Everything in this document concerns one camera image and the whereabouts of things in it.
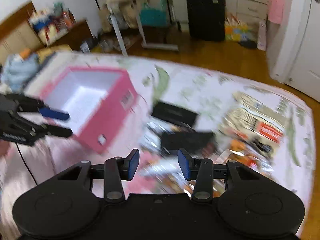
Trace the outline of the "floral bed sheet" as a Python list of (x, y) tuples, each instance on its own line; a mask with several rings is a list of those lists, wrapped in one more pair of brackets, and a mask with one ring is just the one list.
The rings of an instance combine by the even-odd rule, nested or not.
[(278, 183), (284, 198), (259, 203), (265, 219), (249, 209), (241, 227), (255, 239), (299, 239), (313, 184), (314, 130), (311, 109), (277, 87), (196, 67), (137, 57), (58, 52), (27, 78), (22, 91), (2, 93), (6, 102), (28, 100), (25, 112), (1, 114), (8, 156), (1, 161), (1, 236), (18, 239), (12, 212), (21, 195), (65, 174), (63, 196), (48, 196), (57, 215), (70, 209), (71, 182), (90, 165), (136, 150), (133, 178), (104, 191), (105, 178), (89, 180), (82, 211), (97, 200), (179, 197), (200, 202), (227, 181), (208, 189), (191, 178), (185, 153), (199, 161), (239, 164)]

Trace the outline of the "colourful toy box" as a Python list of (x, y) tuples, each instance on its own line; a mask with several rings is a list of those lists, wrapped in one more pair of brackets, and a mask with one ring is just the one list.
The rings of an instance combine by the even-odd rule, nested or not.
[(248, 40), (249, 27), (247, 23), (239, 20), (232, 14), (225, 19), (225, 40), (242, 42)]

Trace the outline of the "teal bag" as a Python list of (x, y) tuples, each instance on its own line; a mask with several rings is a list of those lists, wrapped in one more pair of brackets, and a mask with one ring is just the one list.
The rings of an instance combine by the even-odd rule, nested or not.
[(142, 26), (165, 27), (168, 24), (166, 12), (156, 8), (142, 7), (139, 16)]

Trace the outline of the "wooden nightstand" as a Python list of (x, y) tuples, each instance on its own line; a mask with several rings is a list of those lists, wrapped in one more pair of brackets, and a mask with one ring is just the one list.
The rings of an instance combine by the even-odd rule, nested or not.
[(88, 26), (86, 20), (80, 20), (76, 22), (68, 32), (58, 38), (53, 43), (49, 44), (47, 47), (55, 47), (55, 46), (62, 46), (68, 45), (72, 50), (79, 51), (80, 46), (87, 40), (93, 38), (91, 30)]

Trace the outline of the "pink hanging bag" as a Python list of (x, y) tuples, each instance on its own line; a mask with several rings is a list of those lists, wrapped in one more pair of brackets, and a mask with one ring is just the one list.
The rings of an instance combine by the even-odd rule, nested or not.
[(284, 0), (268, 0), (268, 20), (275, 24), (281, 24), (283, 19)]

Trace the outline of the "black suitcase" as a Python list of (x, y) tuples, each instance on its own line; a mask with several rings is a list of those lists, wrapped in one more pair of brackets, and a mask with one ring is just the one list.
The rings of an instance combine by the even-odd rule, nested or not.
[(226, 0), (186, 0), (189, 34), (193, 40), (225, 40)]

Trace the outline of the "cream noodle snack bag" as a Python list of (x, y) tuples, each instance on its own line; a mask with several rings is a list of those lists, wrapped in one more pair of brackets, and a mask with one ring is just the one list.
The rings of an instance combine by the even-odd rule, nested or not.
[(243, 92), (233, 94), (233, 103), (218, 128), (271, 160), (285, 135), (286, 118)]

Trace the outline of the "white wardrobe door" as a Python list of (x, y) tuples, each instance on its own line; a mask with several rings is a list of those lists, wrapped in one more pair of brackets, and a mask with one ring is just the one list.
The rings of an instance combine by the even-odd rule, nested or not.
[(267, 23), (272, 79), (319, 100), (319, 0), (281, 0), (280, 24)]

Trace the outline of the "pink storage box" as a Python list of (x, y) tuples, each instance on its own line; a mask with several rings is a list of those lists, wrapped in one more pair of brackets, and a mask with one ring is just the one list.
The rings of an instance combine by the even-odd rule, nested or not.
[(108, 67), (68, 67), (34, 94), (67, 112), (67, 121), (55, 123), (70, 128), (75, 140), (97, 153), (111, 145), (137, 100), (128, 72)]

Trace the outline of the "light blue cloth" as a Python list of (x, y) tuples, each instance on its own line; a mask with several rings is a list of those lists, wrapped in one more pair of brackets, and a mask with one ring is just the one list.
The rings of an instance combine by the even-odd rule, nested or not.
[(20, 54), (11, 54), (4, 64), (1, 83), (7, 85), (13, 93), (21, 93), (39, 70), (37, 54), (31, 54), (26, 59), (23, 59)]

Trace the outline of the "black snack packet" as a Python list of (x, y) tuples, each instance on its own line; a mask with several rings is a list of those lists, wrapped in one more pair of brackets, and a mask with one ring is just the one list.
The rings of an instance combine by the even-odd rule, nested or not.
[(161, 149), (169, 153), (181, 148), (196, 152), (214, 142), (213, 132), (164, 132), (161, 135)]
[(198, 114), (185, 108), (159, 101), (154, 105), (151, 116), (177, 126), (193, 128)]

